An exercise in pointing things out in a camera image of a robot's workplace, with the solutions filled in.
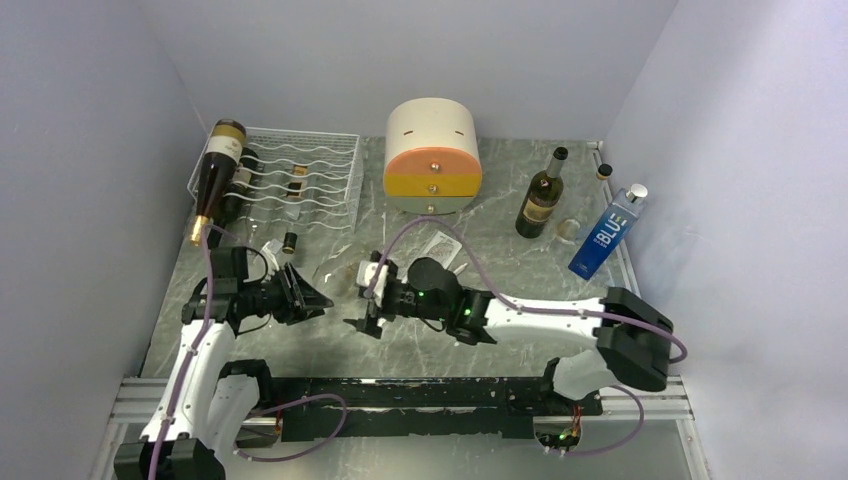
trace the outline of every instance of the wire rack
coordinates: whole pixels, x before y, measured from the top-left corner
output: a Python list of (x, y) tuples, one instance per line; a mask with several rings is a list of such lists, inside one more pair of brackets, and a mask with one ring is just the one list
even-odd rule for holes
[[(247, 128), (246, 146), (256, 152), (259, 167), (244, 184), (245, 196), (226, 194), (245, 200), (239, 220), (354, 230), (363, 178), (359, 135)], [(200, 162), (187, 186), (195, 199)], [(295, 166), (307, 173), (295, 174)], [(305, 188), (290, 188), (303, 181)], [(302, 198), (289, 196), (293, 191), (302, 191)]]

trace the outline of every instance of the gray wall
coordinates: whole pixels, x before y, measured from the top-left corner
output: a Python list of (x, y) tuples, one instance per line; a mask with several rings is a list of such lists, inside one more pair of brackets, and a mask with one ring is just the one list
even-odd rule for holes
[(203, 130), (129, 0), (4, 1), (0, 59), (0, 478), (87, 478)]
[(445, 96), (481, 136), (602, 138), (676, 0), (141, 0), (208, 124), (370, 135)]
[(681, 0), (607, 137), (716, 480), (845, 478), (848, 6)]

